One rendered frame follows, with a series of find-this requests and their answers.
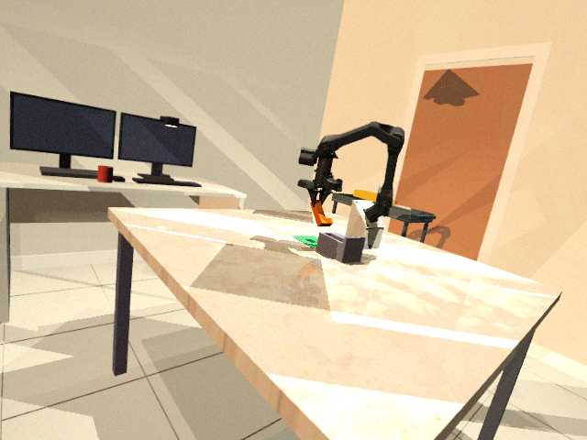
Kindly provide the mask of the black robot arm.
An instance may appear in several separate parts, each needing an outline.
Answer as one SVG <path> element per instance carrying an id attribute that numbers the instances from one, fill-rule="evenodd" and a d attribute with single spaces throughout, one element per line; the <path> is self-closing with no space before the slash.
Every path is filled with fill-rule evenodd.
<path id="1" fill-rule="evenodd" d="M 375 121 L 366 126 L 361 126 L 354 130 L 349 130 L 341 134 L 331 134 L 324 136 L 316 149 L 301 148 L 299 164 L 314 166 L 317 163 L 318 168 L 331 170 L 333 158 L 338 159 L 335 151 L 352 142 L 373 137 L 383 144 L 387 145 L 387 162 L 386 173 L 383 186 L 379 185 L 377 203 L 370 208 L 363 209 L 369 221 L 376 222 L 379 217 L 389 216 L 390 208 L 393 206 L 393 178 L 397 163 L 397 158 L 404 145 L 405 132 L 402 128 L 381 124 Z M 317 162 L 318 158 L 318 162 Z M 334 179 L 334 175 L 326 174 L 320 179 L 319 185 L 324 185 L 328 190 L 336 191 L 342 187 L 343 180 Z"/>

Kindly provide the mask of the orange l-shaped part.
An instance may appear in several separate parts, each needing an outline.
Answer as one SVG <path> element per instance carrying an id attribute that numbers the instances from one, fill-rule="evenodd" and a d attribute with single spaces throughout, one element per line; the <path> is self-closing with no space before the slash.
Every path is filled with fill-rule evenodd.
<path id="1" fill-rule="evenodd" d="M 315 216 L 317 226 L 330 227 L 334 224 L 332 218 L 326 218 L 320 200 L 316 200 L 315 207 L 312 206 L 312 203 L 310 203 L 310 204 L 311 204 L 314 216 Z"/>

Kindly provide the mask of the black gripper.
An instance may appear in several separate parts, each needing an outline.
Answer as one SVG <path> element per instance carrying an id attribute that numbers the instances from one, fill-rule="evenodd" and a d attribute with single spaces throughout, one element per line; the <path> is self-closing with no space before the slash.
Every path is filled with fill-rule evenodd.
<path id="1" fill-rule="evenodd" d="M 330 174 L 332 174 L 333 172 L 331 172 L 331 170 L 328 170 L 328 169 L 322 169 L 322 168 L 316 167 L 315 173 L 316 173 L 316 176 L 313 181 L 300 179 L 297 184 L 297 186 L 306 188 L 308 190 L 312 206 L 314 206 L 314 207 L 316 205 L 316 197 L 317 197 L 318 193 L 319 193 L 319 200 L 320 200 L 321 204 L 323 204 L 324 201 L 326 200 L 326 198 L 331 193 L 333 193 L 332 190 L 326 189 L 326 187 L 324 185 L 323 186 L 318 185 L 321 182 L 320 179 L 323 176 L 323 174 L 326 174 L 327 177 L 330 177 Z M 322 188 L 322 190 L 320 189 L 320 191 L 318 191 L 318 188 Z"/>

